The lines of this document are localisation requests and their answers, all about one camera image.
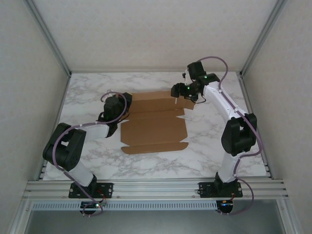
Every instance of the white wall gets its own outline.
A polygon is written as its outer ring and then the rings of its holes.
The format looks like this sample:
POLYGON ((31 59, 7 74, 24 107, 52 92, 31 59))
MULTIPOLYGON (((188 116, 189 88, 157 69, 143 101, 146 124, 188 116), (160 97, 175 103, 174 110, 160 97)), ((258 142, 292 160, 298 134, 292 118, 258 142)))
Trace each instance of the white wall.
POLYGON ((239 71, 276 0, 35 3, 72 71, 183 71, 207 55, 239 71))
POLYGON ((0 1, 1 233, 36 179, 66 80, 22 0, 0 1))
POLYGON ((311 233, 311 0, 288 0, 245 82, 268 157, 311 233))

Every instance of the cardboard box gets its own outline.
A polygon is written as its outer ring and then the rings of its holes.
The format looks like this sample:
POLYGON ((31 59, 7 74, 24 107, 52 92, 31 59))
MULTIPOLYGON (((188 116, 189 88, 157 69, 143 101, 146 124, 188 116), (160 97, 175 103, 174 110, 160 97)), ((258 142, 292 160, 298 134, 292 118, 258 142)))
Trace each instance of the cardboard box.
POLYGON ((184 150, 187 137, 184 109, 192 110, 194 103, 183 97, 171 97, 170 91, 132 94, 129 121, 121 124, 121 142, 129 145, 126 154, 144 154, 184 150))

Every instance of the mounting plate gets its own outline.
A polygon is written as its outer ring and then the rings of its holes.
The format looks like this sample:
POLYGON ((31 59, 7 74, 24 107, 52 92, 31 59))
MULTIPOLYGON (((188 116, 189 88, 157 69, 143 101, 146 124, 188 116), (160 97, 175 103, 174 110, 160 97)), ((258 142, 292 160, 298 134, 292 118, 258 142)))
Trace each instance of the mounting plate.
MULTIPOLYGON (((92 195, 93 198, 112 198, 113 194, 113 183, 97 183, 95 193, 92 195)), ((75 183, 70 185, 69 198, 88 198, 75 183)))
POLYGON ((200 182, 198 183, 199 190, 197 193, 200 195, 200 198, 218 198, 218 197, 229 197, 232 198, 232 193, 235 197, 243 197, 242 189, 240 183, 236 182, 234 186, 230 189, 222 191, 222 194, 219 194, 215 184, 213 182, 200 182))

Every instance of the unfolded cardboard box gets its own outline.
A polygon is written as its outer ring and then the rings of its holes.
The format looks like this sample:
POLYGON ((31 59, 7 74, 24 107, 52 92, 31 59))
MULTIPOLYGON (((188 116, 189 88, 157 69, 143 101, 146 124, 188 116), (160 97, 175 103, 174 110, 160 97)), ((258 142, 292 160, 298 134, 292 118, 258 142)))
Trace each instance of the unfolded cardboard box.
POLYGON ((184 109, 192 110, 194 103, 183 97, 171 97, 170 91, 132 94, 129 121, 121 124, 121 142, 128 146, 126 154, 144 154, 184 150, 187 142, 184 109))

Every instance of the marble surface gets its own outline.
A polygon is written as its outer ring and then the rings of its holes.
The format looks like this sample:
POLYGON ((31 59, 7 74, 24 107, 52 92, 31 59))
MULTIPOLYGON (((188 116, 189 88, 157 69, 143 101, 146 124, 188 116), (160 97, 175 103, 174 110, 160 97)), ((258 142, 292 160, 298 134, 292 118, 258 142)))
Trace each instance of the marble surface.
MULTIPOLYGON (((170 90, 183 82, 182 72, 169 73, 102 73, 73 74, 60 122, 70 125, 93 122, 103 110, 99 100, 108 89, 118 92, 146 92, 170 90)), ((220 78, 223 72, 216 73, 220 78)), ((235 72, 229 72, 223 82, 227 93, 246 110, 245 101, 235 72)), ((120 126, 106 139, 86 142, 81 161, 98 179, 147 179, 214 177, 221 166, 223 148, 221 136, 225 127, 216 108, 209 102, 185 110, 189 146, 182 151, 127 155, 121 151, 120 126)), ((264 176, 261 156, 244 158, 238 171, 240 176, 264 176)), ((48 163, 44 180, 68 180, 62 172, 48 163)))

